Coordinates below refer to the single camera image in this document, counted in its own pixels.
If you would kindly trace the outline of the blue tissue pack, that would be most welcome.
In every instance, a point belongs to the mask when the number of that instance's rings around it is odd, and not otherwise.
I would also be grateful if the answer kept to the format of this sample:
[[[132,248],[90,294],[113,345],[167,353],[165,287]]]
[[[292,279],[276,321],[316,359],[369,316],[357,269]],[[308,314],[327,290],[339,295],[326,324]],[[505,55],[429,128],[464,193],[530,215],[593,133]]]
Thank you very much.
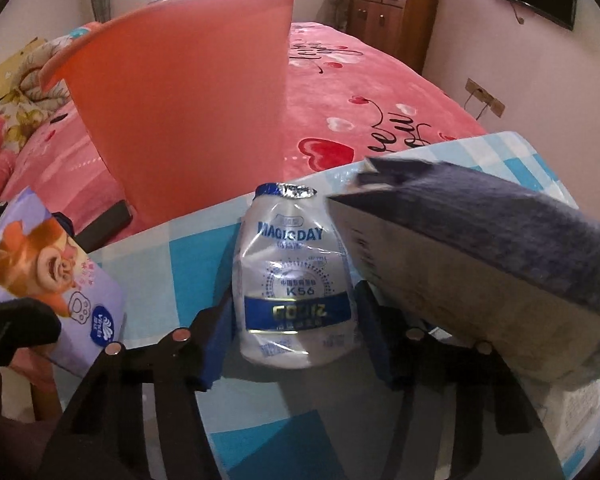
[[[43,354],[79,377],[123,327],[123,289],[30,188],[10,201],[0,218],[0,302],[20,298],[53,310],[61,332]]]

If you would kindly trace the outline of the grey courier mailer bag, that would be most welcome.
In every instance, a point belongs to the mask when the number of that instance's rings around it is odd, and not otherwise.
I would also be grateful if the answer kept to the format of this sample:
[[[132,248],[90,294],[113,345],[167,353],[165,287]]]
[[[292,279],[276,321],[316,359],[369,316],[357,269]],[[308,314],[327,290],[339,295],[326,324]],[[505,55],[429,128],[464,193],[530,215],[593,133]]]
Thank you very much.
[[[484,172],[374,158],[326,207],[356,270],[397,306],[517,374],[600,378],[600,222]]]

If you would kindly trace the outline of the crushed white plastic bottle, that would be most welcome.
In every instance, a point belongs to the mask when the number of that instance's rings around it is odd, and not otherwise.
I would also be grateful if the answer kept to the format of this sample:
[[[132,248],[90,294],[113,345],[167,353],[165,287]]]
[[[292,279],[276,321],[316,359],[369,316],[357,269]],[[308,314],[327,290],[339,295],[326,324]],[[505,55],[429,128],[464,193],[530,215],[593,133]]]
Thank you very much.
[[[240,353],[253,364],[303,370],[360,344],[348,256],[314,188],[256,188],[236,240],[232,287]]]

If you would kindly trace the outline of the floral rolled pillows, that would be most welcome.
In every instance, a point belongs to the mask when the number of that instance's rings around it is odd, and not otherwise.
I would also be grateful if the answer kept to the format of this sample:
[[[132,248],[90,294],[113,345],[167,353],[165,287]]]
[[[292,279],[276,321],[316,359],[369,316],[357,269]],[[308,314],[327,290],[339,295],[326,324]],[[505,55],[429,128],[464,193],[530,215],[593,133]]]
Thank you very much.
[[[26,55],[12,76],[9,92],[0,101],[2,148],[18,154],[38,127],[71,100],[63,80],[44,90],[41,70],[62,50],[98,26],[99,22],[84,24],[65,36],[44,42]]]

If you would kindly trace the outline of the orange plastic bucket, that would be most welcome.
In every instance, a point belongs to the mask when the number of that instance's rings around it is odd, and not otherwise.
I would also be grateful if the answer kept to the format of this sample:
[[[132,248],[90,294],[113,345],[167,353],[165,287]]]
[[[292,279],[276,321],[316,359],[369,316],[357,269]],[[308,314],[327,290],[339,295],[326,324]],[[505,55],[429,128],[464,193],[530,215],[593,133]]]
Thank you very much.
[[[148,226],[284,174],[294,0],[163,0],[54,55],[94,147]]]

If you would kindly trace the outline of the pink heart bedspread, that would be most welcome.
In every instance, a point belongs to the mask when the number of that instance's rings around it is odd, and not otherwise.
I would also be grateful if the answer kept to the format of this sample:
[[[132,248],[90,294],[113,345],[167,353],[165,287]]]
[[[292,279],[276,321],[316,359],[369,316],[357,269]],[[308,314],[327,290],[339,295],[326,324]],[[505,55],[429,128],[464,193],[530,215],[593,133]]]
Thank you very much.
[[[26,55],[44,42],[17,55],[4,96]],[[83,230],[123,200],[71,100],[18,154],[2,148],[2,122],[0,117],[0,203],[32,188],[50,210]],[[396,58],[325,25],[292,25],[282,125],[287,179],[485,132],[457,102]]]

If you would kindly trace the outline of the brown wooden cabinet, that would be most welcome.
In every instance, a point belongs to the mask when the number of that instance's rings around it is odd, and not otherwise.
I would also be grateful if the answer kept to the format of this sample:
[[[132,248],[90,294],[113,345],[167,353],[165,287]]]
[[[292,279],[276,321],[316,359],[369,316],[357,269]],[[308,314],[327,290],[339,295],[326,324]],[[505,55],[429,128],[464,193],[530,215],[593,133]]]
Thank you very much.
[[[349,0],[346,33],[421,74],[439,0]]]

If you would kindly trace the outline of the wall power socket strip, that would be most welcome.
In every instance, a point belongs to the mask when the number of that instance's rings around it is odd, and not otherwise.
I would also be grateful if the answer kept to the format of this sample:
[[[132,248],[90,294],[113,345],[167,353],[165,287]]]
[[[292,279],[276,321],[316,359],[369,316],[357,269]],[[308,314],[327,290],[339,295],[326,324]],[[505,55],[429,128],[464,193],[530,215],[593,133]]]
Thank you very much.
[[[477,101],[481,104],[481,108],[475,117],[479,120],[486,112],[490,112],[497,118],[501,118],[505,112],[505,105],[497,99],[489,91],[486,91],[483,86],[477,84],[473,79],[468,78],[465,84],[465,90],[468,93],[467,99],[463,104],[464,110],[467,110],[468,104],[471,101]]]

